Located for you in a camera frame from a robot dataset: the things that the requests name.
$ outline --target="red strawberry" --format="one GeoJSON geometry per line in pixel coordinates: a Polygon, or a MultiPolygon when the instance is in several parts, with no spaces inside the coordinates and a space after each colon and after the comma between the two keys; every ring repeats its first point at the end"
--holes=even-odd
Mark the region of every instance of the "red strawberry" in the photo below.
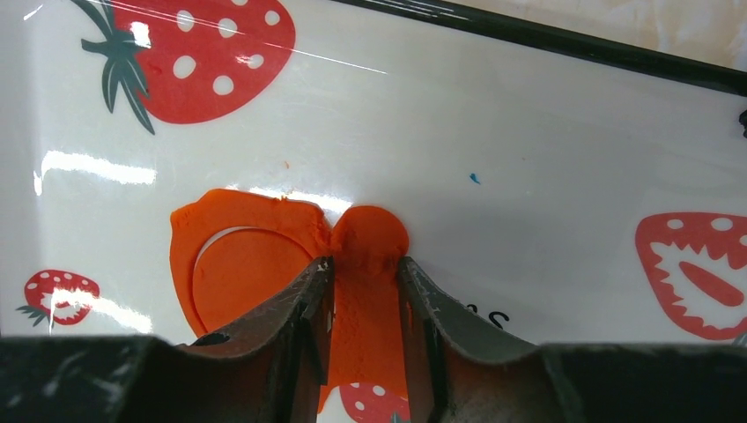
{"type": "Polygon", "coordinates": [[[242,107],[283,69],[296,30],[277,0],[71,0],[104,33],[83,49],[108,57],[104,101],[122,86],[137,119],[217,119],[242,107]]]}
{"type": "Polygon", "coordinates": [[[28,305],[17,310],[36,319],[34,326],[51,316],[55,323],[76,324],[91,311],[91,300],[99,298],[99,285],[69,271],[45,270],[28,279],[24,294],[28,305]]]}
{"type": "Polygon", "coordinates": [[[410,420],[407,400],[371,383],[351,383],[340,387],[340,397],[348,415],[366,423],[405,423],[410,420]]]}
{"type": "Polygon", "coordinates": [[[640,262],[667,316],[704,339],[747,331],[747,218],[677,212],[638,225],[640,262]]]}

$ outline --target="dark metal edge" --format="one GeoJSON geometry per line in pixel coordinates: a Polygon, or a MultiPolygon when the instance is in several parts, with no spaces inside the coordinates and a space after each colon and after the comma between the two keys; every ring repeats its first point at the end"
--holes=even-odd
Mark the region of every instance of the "dark metal edge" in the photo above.
{"type": "Polygon", "coordinates": [[[747,72],[441,0],[333,0],[747,97],[747,72]]]}
{"type": "Polygon", "coordinates": [[[411,257],[400,260],[398,277],[408,301],[418,305],[416,311],[463,358],[487,366],[506,365],[537,350],[536,345],[496,328],[466,309],[438,288],[411,257]],[[494,343],[486,345],[484,337],[492,338],[494,343]]]}

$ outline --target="black border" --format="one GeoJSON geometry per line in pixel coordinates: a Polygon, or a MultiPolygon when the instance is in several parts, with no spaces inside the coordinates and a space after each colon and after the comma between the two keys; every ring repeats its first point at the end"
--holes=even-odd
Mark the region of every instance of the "black border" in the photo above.
{"type": "Polygon", "coordinates": [[[332,0],[747,97],[747,72],[441,0],[332,0]]]}

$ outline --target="glossy surface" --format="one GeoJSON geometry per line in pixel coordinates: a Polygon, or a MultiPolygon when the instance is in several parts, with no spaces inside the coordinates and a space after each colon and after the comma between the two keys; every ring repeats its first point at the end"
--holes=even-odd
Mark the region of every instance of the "glossy surface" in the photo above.
{"type": "MultiPolygon", "coordinates": [[[[529,341],[706,342],[662,308],[636,230],[661,213],[747,215],[747,100],[330,1],[283,6],[297,38],[275,80],[215,120],[152,116],[153,136],[123,95],[107,109],[106,57],[80,43],[100,31],[74,4],[5,5],[4,335],[193,341],[169,215],[229,187],[317,203],[333,224],[352,204],[391,210],[434,280],[529,341]],[[17,310],[49,269],[98,284],[80,323],[17,310]]],[[[673,257],[669,271],[691,261],[673,257]]],[[[744,293],[721,258],[695,264],[744,293]]],[[[696,298],[718,317],[716,300],[696,298]]],[[[743,327],[735,301],[719,325],[743,327]]]]}
{"type": "Polygon", "coordinates": [[[742,0],[454,0],[486,11],[747,71],[742,0]]]}

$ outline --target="white seed dot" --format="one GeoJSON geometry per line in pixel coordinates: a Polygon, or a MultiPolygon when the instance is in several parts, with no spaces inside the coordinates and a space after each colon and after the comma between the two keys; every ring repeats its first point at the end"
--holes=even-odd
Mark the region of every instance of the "white seed dot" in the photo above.
{"type": "Polygon", "coordinates": [[[269,26],[277,25],[277,22],[280,22],[280,15],[276,11],[268,11],[264,14],[264,21],[269,26]]]}
{"type": "Polygon", "coordinates": [[[257,69],[264,63],[264,57],[262,55],[251,55],[247,60],[247,66],[249,69],[257,69]]]}
{"type": "Polygon", "coordinates": [[[212,91],[217,95],[230,94],[233,91],[233,81],[225,75],[217,77],[212,83],[212,91]]]}
{"type": "Polygon", "coordinates": [[[684,226],[684,223],[680,219],[672,219],[667,222],[667,226],[669,226],[669,229],[680,229],[684,226]]]}
{"type": "Polygon", "coordinates": [[[176,12],[176,25],[182,31],[188,33],[192,29],[192,26],[195,25],[195,17],[188,11],[178,11],[176,12]]]}
{"type": "Polygon", "coordinates": [[[717,231],[728,231],[734,224],[731,223],[731,219],[718,218],[711,222],[711,226],[717,231]]]}
{"type": "Polygon", "coordinates": [[[189,75],[192,75],[196,66],[197,62],[195,62],[195,59],[190,56],[182,56],[174,62],[174,76],[179,79],[184,79],[189,75]]]}
{"type": "Polygon", "coordinates": [[[236,26],[236,22],[233,22],[229,18],[223,18],[218,22],[218,31],[223,38],[233,37],[238,29],[239,27],[236,26]]]}

